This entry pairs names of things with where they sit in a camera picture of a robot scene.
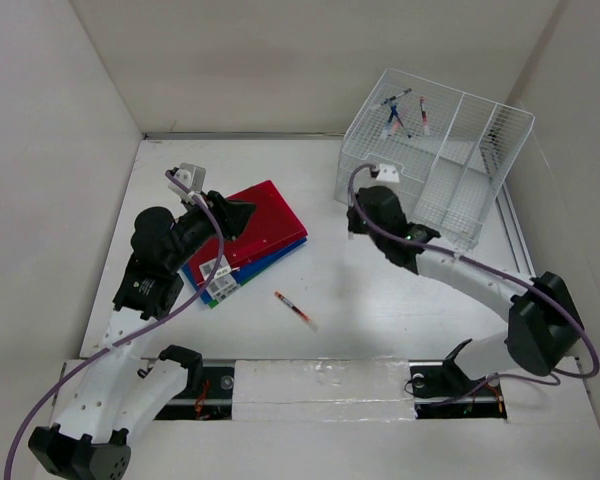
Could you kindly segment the white foam front block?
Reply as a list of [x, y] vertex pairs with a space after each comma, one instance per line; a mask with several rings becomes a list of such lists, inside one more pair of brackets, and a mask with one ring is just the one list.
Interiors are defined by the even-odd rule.
[[255, 422], [376, 422], [415, 419], [404, 391], [408, 363], [366, 360], [239, 361], [232, 419]]

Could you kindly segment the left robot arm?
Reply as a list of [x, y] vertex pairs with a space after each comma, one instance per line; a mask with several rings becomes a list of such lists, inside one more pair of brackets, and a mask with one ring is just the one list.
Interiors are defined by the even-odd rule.
[[208, 240], [238, 238], [256, 206], [216, 191], [193, 197], [173, 217], [164, 207], [142, 211], [135, 220], [132, 254], [113, 299], [103, 336], [104, 355], [86, 361], [86, 371], [67, 408], [50, 427], [37, 427], [30, 451], [51, 475], [62, 479], [120, 479], [131, 447], [175, 396], [202, 387], [199, 353], [168, 346], [140, 377], [142, 356], [184, 286], [180, 269]]

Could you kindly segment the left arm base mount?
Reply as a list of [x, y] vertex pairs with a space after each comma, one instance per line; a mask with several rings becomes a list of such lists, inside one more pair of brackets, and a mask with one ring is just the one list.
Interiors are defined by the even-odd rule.
[[228, 360], [204, 360], [202, 355], [171, 345], [159, 360], [172, 360], [187, 373], [185, 389], [172, 398], [156, 415], [160, 421], [220, 421], [232, 417], [235, 363]]

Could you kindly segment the red plastic folder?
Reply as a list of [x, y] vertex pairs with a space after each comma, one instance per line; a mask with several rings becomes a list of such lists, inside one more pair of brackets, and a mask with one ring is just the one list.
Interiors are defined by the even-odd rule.
[[[308, 232], [272, 181], [266, 180], [228, 197], [256, 205], [244, 233], [224, 244], [221, 266], [244, 267], [301, 238]], [[219, 274], [216, 279], [226, 275]]]

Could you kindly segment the teal cap gel pen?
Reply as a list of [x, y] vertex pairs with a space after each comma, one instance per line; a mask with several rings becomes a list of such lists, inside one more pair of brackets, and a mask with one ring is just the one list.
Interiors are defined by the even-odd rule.
[[380, 109], [384, 105], [392, 104], [394, 101], [398, 100], [399, 98], [411, 93], [411, 91], [412, 91], [411, 88], [404, 89], [401, 92], [399, 92], [393, 96], [385, 98], [384, 100], [380, 101], [379, 103], [373, 104], [370, 107], [370, 110], [375, 111], [375, 110]]

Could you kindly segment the aluminium rail right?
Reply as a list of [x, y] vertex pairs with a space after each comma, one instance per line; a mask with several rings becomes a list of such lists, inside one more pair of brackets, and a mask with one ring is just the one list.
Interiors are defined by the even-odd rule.
[[496, 207], [504, 226], [516, 268], [521, 273], [534, 275], [535, 269], [506, 184], [502, 186], [496, 197]]

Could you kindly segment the blue plastic folder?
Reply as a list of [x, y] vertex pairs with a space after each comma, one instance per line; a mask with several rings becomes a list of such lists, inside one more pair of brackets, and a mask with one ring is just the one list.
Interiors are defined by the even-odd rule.
[[252, 262], [244, 267], [234, 268], [230, 274], [220, 277], [218, 282], [211, 284], [209, 289], [200, 295], [201, 301], [209, 308], [216, 307], [228, 296], [240, 287], [246, 285], [264, 270], [303, 246], [306, 241], [307, 238], [301, 238], [260, 260]]

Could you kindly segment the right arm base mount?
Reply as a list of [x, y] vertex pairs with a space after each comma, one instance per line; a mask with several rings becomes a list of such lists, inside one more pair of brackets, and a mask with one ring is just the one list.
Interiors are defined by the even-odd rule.
[[410, 378], [403, 391], [415, 399], [417, 420], [507, 418], [502, 389], [496, 381], [481, 386], [456, 365], [456, 357], [470, 343], [466, 340], [443, 360], [409, 363]]

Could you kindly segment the orange red gel pen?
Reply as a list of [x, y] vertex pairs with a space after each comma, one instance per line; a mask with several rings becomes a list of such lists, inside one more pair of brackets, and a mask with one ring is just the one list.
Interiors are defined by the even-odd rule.
[[313, 320], [304, 313], [301, 309], [299, 309], [291, 300], [289, 300], [286, 296], [284, 296], [279, 291], [274, 293], [275, 297], [278, 298], [287, 308], [293, 311], [309, 328], [313, 331], [318, 330], [318, 326], [313, 322]]

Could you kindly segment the dark blue clip pen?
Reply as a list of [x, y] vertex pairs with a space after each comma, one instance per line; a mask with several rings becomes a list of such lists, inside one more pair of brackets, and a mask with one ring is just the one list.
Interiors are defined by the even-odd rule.
[[407, 105], [392, 104], [390, 107], [390, 118], [388, 123], [388, 135], [403, 135], [411, 139], [412, 133], [408, 122], [409, 107]]

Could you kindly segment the green plastic folder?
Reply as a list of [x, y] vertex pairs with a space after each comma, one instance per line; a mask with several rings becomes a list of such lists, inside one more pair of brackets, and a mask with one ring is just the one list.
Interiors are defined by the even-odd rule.
[[229, 275], [221, 277], [210, 283], [208, 288], [201, 294], [200, 299], [209, 308], [215, 308], [253, 279], [254, 276], [245, 279], [243, 282], [237, 282]]

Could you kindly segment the dark red gel pen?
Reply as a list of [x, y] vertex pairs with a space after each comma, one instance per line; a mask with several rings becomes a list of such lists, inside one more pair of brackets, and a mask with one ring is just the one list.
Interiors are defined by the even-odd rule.
[[426, 137], [430, 137], [431, 130], [429, 127], [428, 114], [427, 114], [427, 110], [426, 110], [427, 105], [426, 105], [426, 99], [424, 96], [420, 96], [419, 105], [420, 105], [420, 112], [421, 112], [421, 122], [422, 122], [423, 134]]

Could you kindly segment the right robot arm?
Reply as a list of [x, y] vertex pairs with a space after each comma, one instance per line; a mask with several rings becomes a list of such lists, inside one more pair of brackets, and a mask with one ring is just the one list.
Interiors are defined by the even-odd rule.
[[498, 334], [461, 342], [443, 359], [439, 375], [448, 390], [466, 393], [485, 377], [516, 367], [537, 377], [558, 373], [583, 329], [560, 276], [513, 275], [454, 256], [437, 231], [407, 221], [385, 186], [361, 188], [352, 197], [350, 232], [368, 236], [392, 264], [452, 287], [507, 324]]

